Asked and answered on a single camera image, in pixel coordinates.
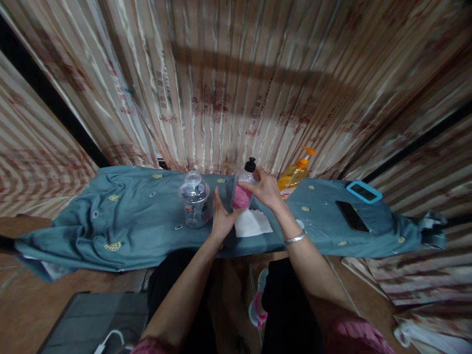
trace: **bottle cap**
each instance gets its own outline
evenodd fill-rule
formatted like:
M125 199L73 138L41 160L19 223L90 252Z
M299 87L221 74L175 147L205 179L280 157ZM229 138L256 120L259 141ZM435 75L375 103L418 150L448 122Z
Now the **bottle cap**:
M310 156L313 156L314 154L316 154L316 150L308 148L308 147L304 147L304 146L300 146L300 147L306 150L306 156L303 159L299 159L296 165L300 168L303 168L303 167L308 166L308 162L309 162L308 159L310 158Z
M244 169L247 172L254 172L256 170L256 159L254 157L250 157L249 161L246 162L246 166L244 166Z

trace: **pink label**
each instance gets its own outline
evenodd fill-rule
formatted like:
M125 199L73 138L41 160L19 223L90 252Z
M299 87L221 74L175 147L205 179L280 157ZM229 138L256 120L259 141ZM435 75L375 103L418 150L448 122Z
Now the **pink label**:
M235 197L233 198L233 208L239 209L240 207L248 207L251 196L251 192L237 184L235 188Z

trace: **orange pump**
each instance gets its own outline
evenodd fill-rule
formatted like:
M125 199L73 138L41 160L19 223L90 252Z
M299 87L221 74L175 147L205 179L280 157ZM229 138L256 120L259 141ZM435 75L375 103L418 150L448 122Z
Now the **orange pump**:
M299 159L296 165L300 168L303 168L303 167L308 166L308 162L309 162L308 159L310 158L310 156L313 156L314 154L316 154L316 150L310 149L309 147L304 147L304 146L300 146L300 147L306 150L306 156L303 159Z

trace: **pink sneaker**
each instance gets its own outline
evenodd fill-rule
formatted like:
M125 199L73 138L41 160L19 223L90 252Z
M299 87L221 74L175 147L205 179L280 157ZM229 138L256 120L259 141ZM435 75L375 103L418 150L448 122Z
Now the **pink sneaker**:
M259 274L256 296L251 301L251 304L249 305L248 309L249 319L251 320L251 323L258 328L262 328L262 324L267 321L267 312L265 313L265 315L261 316L257 310L256 304L259 299L259 296L262 296L264 288L266 287L266 278L268 274L269 268L264 268L261 274Z

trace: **woman's right hand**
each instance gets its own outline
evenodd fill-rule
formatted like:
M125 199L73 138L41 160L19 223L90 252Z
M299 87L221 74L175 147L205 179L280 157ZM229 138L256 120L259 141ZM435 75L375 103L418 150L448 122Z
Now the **woman's right hand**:
M259 185L253 186L247 182L240 182L239 184L254 194L266 207L274 210L283 203L277 180L260 166L256 166L256 173L259 175Z

